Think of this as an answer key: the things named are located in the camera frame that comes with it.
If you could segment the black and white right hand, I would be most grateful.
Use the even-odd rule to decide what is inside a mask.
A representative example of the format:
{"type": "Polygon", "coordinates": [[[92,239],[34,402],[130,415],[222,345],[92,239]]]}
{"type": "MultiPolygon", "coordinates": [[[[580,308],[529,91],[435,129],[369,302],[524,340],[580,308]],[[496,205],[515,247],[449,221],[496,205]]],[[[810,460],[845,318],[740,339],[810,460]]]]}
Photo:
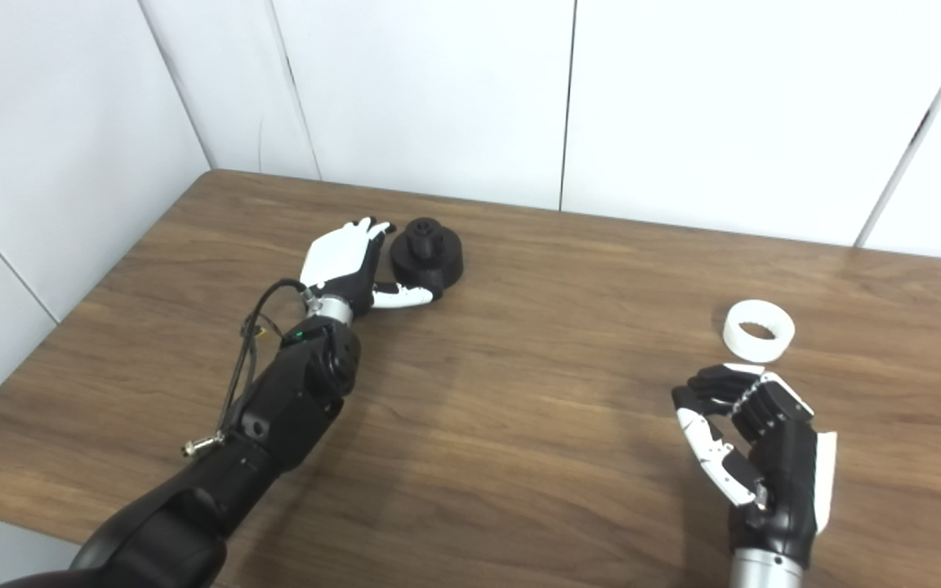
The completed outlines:
{"type": "Polygon", "coordinates": [[[832,513],[836,432],[763,366],[724,363],[671,392],[695,461],[729,502],[729,548],[806,570],[832,513]]]}

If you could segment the black and white left hand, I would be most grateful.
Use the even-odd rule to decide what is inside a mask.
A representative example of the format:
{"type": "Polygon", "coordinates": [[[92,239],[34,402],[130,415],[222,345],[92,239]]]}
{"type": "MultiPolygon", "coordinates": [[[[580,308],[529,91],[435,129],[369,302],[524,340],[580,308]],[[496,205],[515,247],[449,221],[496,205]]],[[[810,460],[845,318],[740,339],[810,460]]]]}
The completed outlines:
{"type": "Polygon", "coordinates": [[[440,299],[440,289],[377,280],[382,246],[395,231],[392,223],[369,216],[316,238],[299,278],[306,286],[307,314],[351,325],[372,309],[410,308],[440,299]]]}

